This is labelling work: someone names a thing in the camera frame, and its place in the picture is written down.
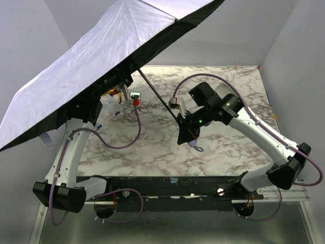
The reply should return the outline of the beige zippered umbrella case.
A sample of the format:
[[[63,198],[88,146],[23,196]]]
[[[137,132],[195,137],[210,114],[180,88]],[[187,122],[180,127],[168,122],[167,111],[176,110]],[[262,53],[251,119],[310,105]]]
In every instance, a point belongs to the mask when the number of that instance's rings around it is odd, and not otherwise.
[[[221,100],[228,94],[233,94],[235,97],[238,97],[237,94],[233,91],[233,89],[225,83],[219,84],[215,89],[215,92],[218,94]]]

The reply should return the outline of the lilac umbrella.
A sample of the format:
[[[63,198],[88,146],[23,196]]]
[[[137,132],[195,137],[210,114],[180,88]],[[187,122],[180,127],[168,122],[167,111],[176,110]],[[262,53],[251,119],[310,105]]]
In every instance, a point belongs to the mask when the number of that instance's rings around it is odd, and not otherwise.
[[[1,122],[1,150],[59,128],[80,97],[100,96],[208,18],[221,1],[116,1],[25,84]]]

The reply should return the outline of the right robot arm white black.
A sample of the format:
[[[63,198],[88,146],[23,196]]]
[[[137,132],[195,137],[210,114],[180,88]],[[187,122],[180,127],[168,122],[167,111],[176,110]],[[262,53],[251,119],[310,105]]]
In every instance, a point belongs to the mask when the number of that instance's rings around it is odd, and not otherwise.
[[[296,183],[311,152],[307,143],[296,144],[284,138],[244,105],[229,85],[220,84],[213,89],[202,82],[189,94],[200,107],[194,113],[186,109],[182,98],[173,96],[169,100],[169,107],[179,111],[176,118],[178,144],[188,143],[195,147],[201,127],[213,121],[221,122],[248,137],[272,159],[268,166],[242,173],[235,184],[236,190],[253,192],[269,186],[289,190]]]

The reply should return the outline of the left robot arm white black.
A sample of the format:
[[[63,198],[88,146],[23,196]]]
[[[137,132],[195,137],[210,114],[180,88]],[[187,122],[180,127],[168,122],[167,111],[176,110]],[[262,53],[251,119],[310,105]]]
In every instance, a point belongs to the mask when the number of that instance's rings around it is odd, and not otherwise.
[[[86,200],[101,195],[107,181],[101,176],[77,182],[78,165],[86,141],[102,109],[101,95],[110,89],[130,86],[130,72],[114,68],[68,104],[66,128],[55,161],[42,182],[35,182],[33,193],[49,209],[79,213]]]

